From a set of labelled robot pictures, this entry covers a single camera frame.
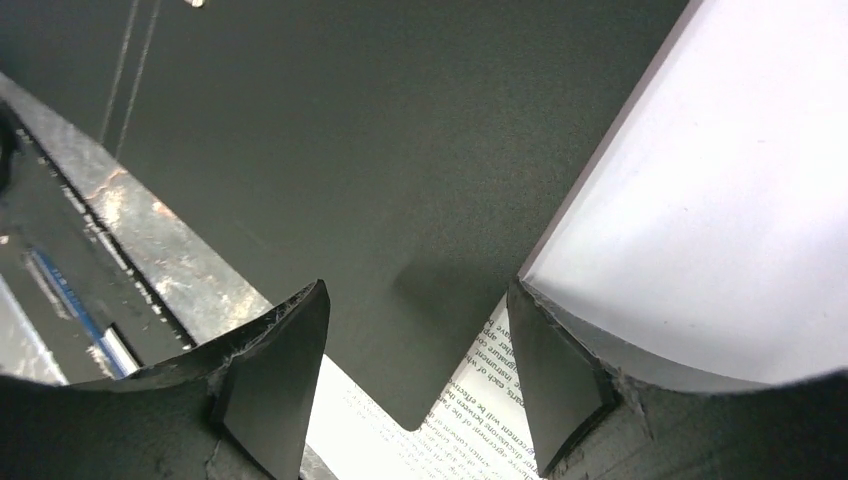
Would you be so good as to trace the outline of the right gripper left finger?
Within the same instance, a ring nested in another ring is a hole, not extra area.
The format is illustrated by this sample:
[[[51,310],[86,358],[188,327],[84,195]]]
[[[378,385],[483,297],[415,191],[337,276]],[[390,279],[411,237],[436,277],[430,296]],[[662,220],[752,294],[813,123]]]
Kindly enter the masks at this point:
[[[156,393],[204,389],[201,426],[215,444],[209,479],[297,479],[328,336],[322,280],[186,354],[132,375]]]

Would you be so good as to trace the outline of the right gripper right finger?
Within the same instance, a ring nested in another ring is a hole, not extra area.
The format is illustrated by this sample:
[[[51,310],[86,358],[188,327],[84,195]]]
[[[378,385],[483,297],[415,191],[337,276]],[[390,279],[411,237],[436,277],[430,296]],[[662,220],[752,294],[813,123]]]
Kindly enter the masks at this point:
[[[610,375],[520,281],[507,291],[509,330],[540,476],[619,405]]]

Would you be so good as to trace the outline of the printed paper sheet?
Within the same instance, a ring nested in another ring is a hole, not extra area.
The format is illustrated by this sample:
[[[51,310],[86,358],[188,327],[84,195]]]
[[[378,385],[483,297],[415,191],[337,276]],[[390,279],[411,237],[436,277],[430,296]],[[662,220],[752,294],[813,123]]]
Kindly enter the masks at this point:
[[[415,430],[325,360],[305,477],[845,478],[846,3],[691,3],[518,281],[619,398],[549,476],[506,297]]]

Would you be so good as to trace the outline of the red folder with black inside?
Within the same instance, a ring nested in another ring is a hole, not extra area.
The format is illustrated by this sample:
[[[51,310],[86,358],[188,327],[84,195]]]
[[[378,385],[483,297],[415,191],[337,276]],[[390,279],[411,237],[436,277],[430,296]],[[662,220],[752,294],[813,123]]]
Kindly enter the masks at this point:
[[[682,1],[5,1],[1,71],[420,427]]]

